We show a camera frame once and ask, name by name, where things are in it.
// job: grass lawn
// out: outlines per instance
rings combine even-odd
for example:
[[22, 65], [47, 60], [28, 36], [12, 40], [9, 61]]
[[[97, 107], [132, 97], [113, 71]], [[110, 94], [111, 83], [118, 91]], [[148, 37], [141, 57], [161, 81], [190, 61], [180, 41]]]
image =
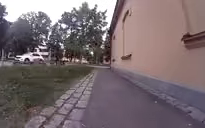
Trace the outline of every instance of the grass lawn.
[[52, 105], [72, 82], [91, 70], [83, 66], [0, 67], [0, 128], [22, 128], [31, 115]]

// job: cobblestone edging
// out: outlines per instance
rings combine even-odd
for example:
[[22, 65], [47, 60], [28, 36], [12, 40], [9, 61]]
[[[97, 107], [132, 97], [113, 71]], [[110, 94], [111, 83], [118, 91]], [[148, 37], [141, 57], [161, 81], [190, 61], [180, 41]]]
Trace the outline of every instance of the cobblestone edging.
[[157, 96], [159, 99], [164, 100], [166, 103], [171, 104], [175, 108], [180, 109], [181, 111], [187, 113], [193, 119], [198, 120], [198, 121], [205, 124], [205, 113], [200, 111], [199, 109], [192, 107], [190, 105], [187, 105], [187, 104], [185, 104], [185, 103], [183, 103], [183, 102], [181, 102], [181, 101], [179, 101], [179, 100], [177, 100], [177, 99], [175, 99], [167, 94], [162, 93], [161, 91], [154, 90], [143, 83], [140, 83], [140, 82], [135, 81], [133, 79], [128, 79], [128, 80], [131, 81], [132, 83], [138, 85], [139, 87], [141, 87], [145, 91]]
[[81, 128], [81, 119], [88, 104], [96, 72], [84, 77], [54, 104], [30, 119], [25, 128]]

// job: sky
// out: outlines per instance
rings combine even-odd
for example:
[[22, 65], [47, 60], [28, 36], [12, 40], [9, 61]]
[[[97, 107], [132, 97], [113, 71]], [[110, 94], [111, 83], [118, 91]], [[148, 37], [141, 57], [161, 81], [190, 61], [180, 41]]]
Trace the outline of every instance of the sky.
[[43, 11], [49, 15], [53, 23], [63, 12], [70, 11], [73, 7], [78, 8], [85, 1], [89, 3], [90, 8], [97, 4], [98, 10], [107, 10], [107, 22], [110, 24], [116, 0], [0, 0], [6, 6], [8, 21], [16, 21], [21, 14], [30, 11]]

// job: beige wall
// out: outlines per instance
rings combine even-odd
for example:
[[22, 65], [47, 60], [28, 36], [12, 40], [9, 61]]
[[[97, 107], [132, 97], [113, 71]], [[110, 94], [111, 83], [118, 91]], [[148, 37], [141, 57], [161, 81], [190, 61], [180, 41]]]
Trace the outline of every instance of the beige wall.
[[181, 1], [188, 16], [188, 22], [190, 24], [189, 32], [196, 34], [205, 31], [205, 0]]
[[[187, 32], [182, 1], [126, 1], [113, 34], [112, 66], [205, 91], [205, 48], [187, 50], [181, 42]], [[129, 8], [123, 45], [122, 17]], [[129, 53], [131, 60], [121, 60]]]

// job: parked car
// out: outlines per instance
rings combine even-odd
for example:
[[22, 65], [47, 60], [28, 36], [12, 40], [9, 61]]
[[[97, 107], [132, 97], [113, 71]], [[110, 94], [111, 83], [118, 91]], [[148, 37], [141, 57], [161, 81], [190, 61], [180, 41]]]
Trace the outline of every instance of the parked car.
[[20, 63], [34, 63], [34, 62], [39, 62], [43, 63], [44, 58], [38, 54], [38, 53], [26, 53], [23, 55], [18, 55], [15, 57], [15, 62], [20, 62]]

